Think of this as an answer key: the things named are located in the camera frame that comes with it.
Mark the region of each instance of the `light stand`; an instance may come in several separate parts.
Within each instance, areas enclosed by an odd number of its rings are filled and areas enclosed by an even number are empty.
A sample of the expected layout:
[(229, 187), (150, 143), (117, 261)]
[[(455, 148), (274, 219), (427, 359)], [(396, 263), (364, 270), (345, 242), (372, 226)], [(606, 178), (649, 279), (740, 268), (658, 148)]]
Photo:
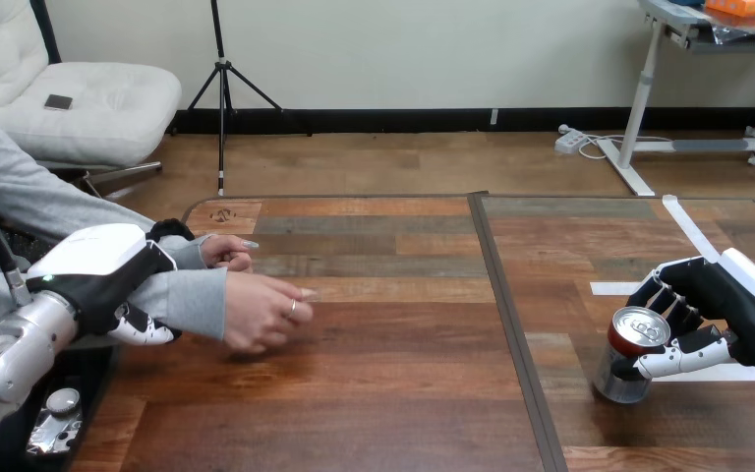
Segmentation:
[[(264, 98), (267, 103), (270, 103), (270, 105), (275, 108), (276, 111), (278, 111), (279, 114), (282, 115), (282, 117), (291, 122), (293, 122), (293, 119), (285, 113), (285, 110), (281, 106), (279, 106), (278, 103), (273, 101), (273, 99), (264, 94), (264, 92), (261, 91), (258, 87), (253, 85), (252, 82), (250, 82), (245, 76), (242, 75), (242, 73), (237, 71), (236, 68), (233, 67), (232, 64), (230, 64), (230, 61), (224, 58), (224, 42), (221, 39), (221, 20), (218, 16), (217, 0), (210, 0), (209, 4), (212, 7), (212, 23), (215, 27), (215, 45), (218, 47), (218, 62), (215, 63), (215, 69), (212, 70), (212, 74), (209, 75), (209, 78), (203, 84), (203, 87), (201, 87), (201, 90), (199, 90), (195, 99), (193, 99), (193, 102), (190, 103), (190, 107), (187, 109), (187, 112), (189, 113), (195, 109), (195, 105), (198, 104), (198, 100), (201, 99), (201, 96), (209, 87), (209, 84), (212, 82), (212, 80), (215, 79), (215, 75), (217, 74), (218, 90), (220, 95), (218, 99), (218, 196), (220, 197), (224, 195), (224, 145), (227, 143), (227, 132), (225, 130), (225, 127), (229, 122), (230, 117), (236, 114), (236, 110), (233, 108), (233, 103), (230, 100), (230, 83), (227, 81), (227, 78), (229, 77), (227, 75), (227, 72), (232, 72), (233, 74), (235, 74), (236, 77), (241, 79), (242, 82), (247, 84), (248, 87), (253, 89), (254, 92), (258, 93), (260, 97)], [(298, 123), (295, 123), (295, 125), (298, 129), (305, 131), (305, 128)], [(305, 131), (305, 133), (308, 136), (311, 135), (310, 131)]]

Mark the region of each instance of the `white cushioned chair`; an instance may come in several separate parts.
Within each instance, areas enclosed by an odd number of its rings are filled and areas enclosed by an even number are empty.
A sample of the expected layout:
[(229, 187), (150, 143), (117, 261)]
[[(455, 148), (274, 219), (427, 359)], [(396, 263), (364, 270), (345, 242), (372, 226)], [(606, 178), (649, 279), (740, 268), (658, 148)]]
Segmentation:
[[(71, 97), (72, 108), (45, 109), (50, 94)], [(118, 169), (93, 182), (159, 170), (137, 164), (160, 144), (180, 98), (178, 79), (155, 67), (49, 64), (29, 0), (0, 0), (0, 126), (43, 165)]]

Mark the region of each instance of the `robotic arm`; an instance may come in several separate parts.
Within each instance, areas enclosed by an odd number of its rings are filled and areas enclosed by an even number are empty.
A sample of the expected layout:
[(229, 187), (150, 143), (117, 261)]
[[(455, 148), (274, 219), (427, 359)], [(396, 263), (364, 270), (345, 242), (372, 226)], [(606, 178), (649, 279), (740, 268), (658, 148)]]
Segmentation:
[(2, 268), (17, 309), (0, 319), (0, 422), (22, 406), (55, 356), (80, 335), (108, 334), (135, 344), (180, 335), (126, 302), (151, 275), (177, 268), (136, 225), (72, 234), (30, 268), (27, 284), (15, 266)]
[[(670, 376), (732, 360), (755, 367), (755, 265), (735, 249), (714, 263), (699, 257), (659, 265), (627, 306), (666, 314), (671, 339), (660, 352), (613, 363), (621, 379)], [(728, 329), (700, 328), (704, 320), (725, 320)]]

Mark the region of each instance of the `woman's left hand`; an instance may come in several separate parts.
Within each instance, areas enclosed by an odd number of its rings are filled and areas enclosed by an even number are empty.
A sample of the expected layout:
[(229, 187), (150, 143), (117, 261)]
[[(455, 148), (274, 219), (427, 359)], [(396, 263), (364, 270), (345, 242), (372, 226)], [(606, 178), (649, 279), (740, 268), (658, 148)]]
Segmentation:
[(201, 256), (207, 267), (227, 267), (231, 272), (253, 273), (250, 254), (259, 245), (238, 236), (216, 234), (201, 244)]

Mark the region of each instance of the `wooden tabletop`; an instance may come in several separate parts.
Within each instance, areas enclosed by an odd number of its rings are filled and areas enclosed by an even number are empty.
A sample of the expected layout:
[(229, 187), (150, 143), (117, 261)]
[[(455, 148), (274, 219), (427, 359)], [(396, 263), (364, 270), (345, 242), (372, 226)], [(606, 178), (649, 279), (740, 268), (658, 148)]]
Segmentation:
[[(589, 282), (695, 255), (660, 201), (481, 202), (503, 274), (464, 197), (198, 205), (196, 233), (257, 241), (258, 272), (316, 288), (316, 321), (261, 358), (193, 335), (125, 349), (73, 470), (544, 470), (497, 276), (569, 470), (755, 470), (755, 382), (658, 383), (630, 407), (589, 389), (625, 302)], [(718, 249), (755, 261), (755, 203), (682, 204)]]
[(185, 335), (126, 349), (75, 471), (540, 470), (467, 199), (214, 201), (197, 233), (260, 243), (316, 288), (279, 352)]

